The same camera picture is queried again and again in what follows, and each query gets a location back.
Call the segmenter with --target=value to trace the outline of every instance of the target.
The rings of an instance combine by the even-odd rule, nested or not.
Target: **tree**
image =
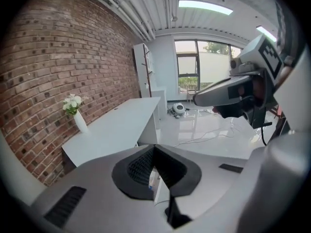
[[[229,47],[226,44],[207,42],[207,46],[203,47],[207,52],[229,55]]]

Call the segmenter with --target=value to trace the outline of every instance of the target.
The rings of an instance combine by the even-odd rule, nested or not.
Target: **white vase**
[[[86,133],[88,132],[88,127],[86,125],[86,122],[84,121],[82,115],[80,114],[79,111],[77,111],[77,113],[73,116],[74,121],[76,122],[76,125],[78,127],[78,129],[82,132],[82,133]]]

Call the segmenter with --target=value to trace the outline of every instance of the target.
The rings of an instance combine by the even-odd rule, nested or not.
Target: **chair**
[[[193,95],[196,93],[197,86],[196,85],[188,85],[187,86],[187,102],[193,98]]]

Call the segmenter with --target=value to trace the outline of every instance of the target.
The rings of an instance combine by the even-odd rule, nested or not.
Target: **window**
[[[241,52],[230,44],[212,41],[175,41],[175,47],[181,92],[194,87],[201,90],[229,77],[230,59]]]

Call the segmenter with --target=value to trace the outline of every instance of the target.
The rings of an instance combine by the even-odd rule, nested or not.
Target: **ceiling light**
[[[270,38],[273,42],[276,42],[276,38],[265,28],[263,28],[262,26],[257,26],[256,29],[258,29],[260,32],[262,32],[263,34],[265,34],[268,38]]]
[[[194,1],[194,0],[179,0],[178,6],[212,10],[212,11],[220,12],[226,15],[229,15],[233,12],[233,10],[230,10],[220,5],[216,5],[216,4],[209,3],[209,2]]]

